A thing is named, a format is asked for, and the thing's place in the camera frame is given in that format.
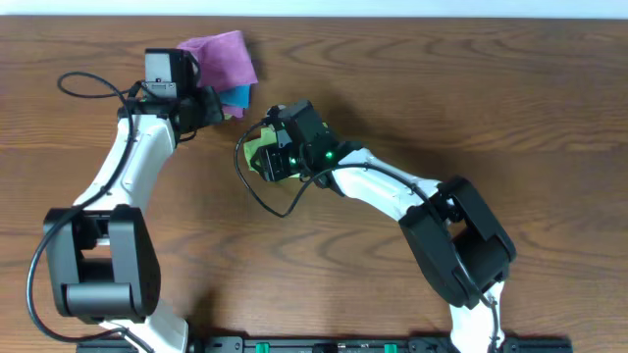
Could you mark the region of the light green cloth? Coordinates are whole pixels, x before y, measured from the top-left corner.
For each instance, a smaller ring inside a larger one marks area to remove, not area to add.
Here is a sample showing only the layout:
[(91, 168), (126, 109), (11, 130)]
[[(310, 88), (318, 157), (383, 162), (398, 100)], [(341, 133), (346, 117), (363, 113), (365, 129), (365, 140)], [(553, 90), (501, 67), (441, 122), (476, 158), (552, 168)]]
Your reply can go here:
[(299, 174), (299, 158), (294, 143), (284, 127), (254, 126), (258, 137), (244, 142), (248, 168), (266, 181), (280, 181)]

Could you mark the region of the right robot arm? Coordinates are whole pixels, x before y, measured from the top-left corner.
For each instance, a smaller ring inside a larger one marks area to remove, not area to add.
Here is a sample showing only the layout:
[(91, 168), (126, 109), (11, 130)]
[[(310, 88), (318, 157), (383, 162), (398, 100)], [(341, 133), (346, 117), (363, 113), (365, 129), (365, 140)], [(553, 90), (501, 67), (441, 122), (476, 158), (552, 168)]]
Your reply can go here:
[(338, 137), (308, 100), (271, 107), (259, 126), (275, 139), (248, 159), (258, 175), (270, 182), (298, 176), (305, 187), (328, 188), (396, 221), (424, 278), (449, 305), (453, 348), (499, 351), (499, 301), (516, 249), (469, 180), (397, 169)]

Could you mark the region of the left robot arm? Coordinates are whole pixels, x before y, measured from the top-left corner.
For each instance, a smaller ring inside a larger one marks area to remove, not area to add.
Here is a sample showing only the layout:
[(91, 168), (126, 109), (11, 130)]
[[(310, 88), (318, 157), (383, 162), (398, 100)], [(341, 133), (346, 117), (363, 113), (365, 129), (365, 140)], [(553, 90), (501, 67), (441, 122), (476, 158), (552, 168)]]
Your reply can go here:
[(200, 65), (182, 49), (149, 48), (145, 78), (111, 89), (121, 100), (117, 134), (101, 169), (70, 208), (52, 208), (31, 262), (48, 262), (58, 313), (103, 330), (82, 337), (47, 328), (35, 312), (35, 270), (26, 279), (28, 313), (44, 334), (78, 352), (189, 352), (187, 321), (160, 298), (161, 270), (144, 220), (153, 186), (177, 146), (225, 116), (218, 94), (199, 84)]

